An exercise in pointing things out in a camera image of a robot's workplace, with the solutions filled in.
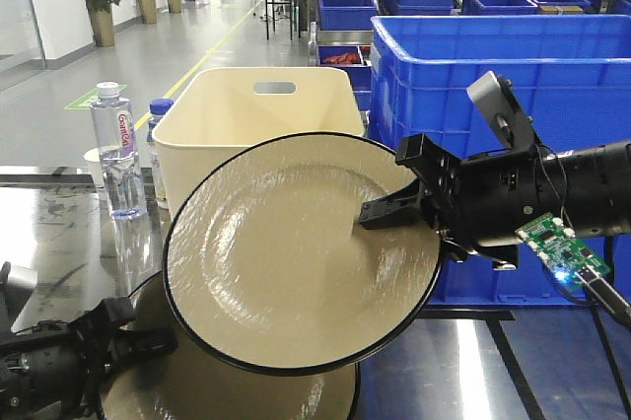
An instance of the red items in bin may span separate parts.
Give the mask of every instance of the red items in bin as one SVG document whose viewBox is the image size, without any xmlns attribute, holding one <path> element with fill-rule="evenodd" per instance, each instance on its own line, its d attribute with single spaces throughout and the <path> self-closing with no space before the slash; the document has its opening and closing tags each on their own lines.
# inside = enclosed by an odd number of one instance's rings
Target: red items in bin
<svg viewBox="0 0 631 420">
<path fill-rule="evenodd" d="M 322 63 L 325 65 L 361 65 L 362 57 L 357 52 L 346 52 L 326 57 Z"/>
</svg>

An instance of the plate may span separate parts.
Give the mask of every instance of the plate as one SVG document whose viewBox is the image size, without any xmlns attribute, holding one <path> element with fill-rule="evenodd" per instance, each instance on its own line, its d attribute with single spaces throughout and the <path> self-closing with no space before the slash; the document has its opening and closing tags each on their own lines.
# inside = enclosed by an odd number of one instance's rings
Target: plate
<svg viewBox="0 0 631 420">
<path fill-rule="evenodd" d="M 325 372 L 376 351 L 429 297 L 439 237 L 425 223 L 367 231 L 357 217 L 413 179 L 388 148 L 345 134 L 238 154 L 172 224 L 164 265 L 177 318 L 216 356 L 265 374 Z"/>
<path fill-rule="evenodd" d="M 298 378 L 269 377 L 230 366 L 184 333 L 167 303 L 162 274 L 134 294 L 133 329 L 170 326 L 173 354 L 121 373 L 102 393 L 106 420 L 345 420 L 354 409 L 355 366 Z"/>
</svg>

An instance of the circuit board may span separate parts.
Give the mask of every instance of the circuit board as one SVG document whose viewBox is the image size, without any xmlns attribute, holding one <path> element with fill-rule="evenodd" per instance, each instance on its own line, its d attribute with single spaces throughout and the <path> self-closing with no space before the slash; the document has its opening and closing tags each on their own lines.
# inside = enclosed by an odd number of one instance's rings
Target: circuit board
<svg viewBox="0 0 631 420">
<path fill-rule="evenodd" d="M 600 275 L 611 270 L 583 240 L 576 238 L 572 228 L 566 228 L 563 220 L 552 213 L 523 225 L 516 234 L 570 292 L 582 287 L 577 274 L 585 266 Z"/>
</svg>

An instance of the blue led light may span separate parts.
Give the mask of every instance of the blue led light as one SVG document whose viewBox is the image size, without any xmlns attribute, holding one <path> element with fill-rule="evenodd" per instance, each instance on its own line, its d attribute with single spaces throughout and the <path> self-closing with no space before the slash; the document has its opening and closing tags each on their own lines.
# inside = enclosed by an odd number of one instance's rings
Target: blue led light
<svg viewBox="0 0 631 420">
<path fill-rule="evenodd" d="M 556 269 L 554 272 L 554 277 L 561 283 L 565 283 L 570 278 L 570 273 L 565 269 Z"/>
</svg>

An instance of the yellow floor line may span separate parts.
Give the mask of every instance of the yellow floor line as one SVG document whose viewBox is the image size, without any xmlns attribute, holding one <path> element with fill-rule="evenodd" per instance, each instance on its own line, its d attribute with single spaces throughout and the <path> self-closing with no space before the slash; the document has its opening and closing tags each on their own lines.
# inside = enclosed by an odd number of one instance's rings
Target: yellow floor line
<svg viewBox="0 0 631 420">
<path fill-rule="evenodd" d="M 248 16 L 251 16 L 252 13 L 254 12 L 254 10 L 258 7 L 258 4 L 261 2 L 262 0 L 259 0 L 254 6 L 252 6 L 252 8 L 247 11 L 231 28 L 229 31 L 227 31 L 223 37 L 221 37 L 212 47 L 210 47 L 208 50 L 206 50 L 206 53 L 204 53 L 204 55 L 197 61 L 197 63 L 195 63 L 190 70 L 188 70 L 178 81 L 177 83 L 175 83 L 175 85 L 173 85 L 164 95 L 163 98 L 170 98 L 172 97 L 175 92 L 177 92 L 177 90 L 179 90 L 182 85 L 184 85 L 188 79 L 193 75 L 193 73 L 195 73 L 197 70 L 199 70 L 199 67 L 201 67 L 203 65 L 203 63 L 208 60 L 210 58 L 210 56 L 215 53 L 217 51 L 217 49 L 219 47 L 221 47 L 224 42 L 226 40 L 228 40 L 228 38 L 235 33 L 235 31 L 244 23 L 244 21 L 247 19 Z M 149 120 L 149 118 L 151 117 L 151 113 L 150 112 L 146 112 L 140 119 L 138 119 L 136 121 L 135 124 L 135 129 L 138 130 L 140 129 L 142 126 L 144 126 L 147 121 Z"/>
</svg>

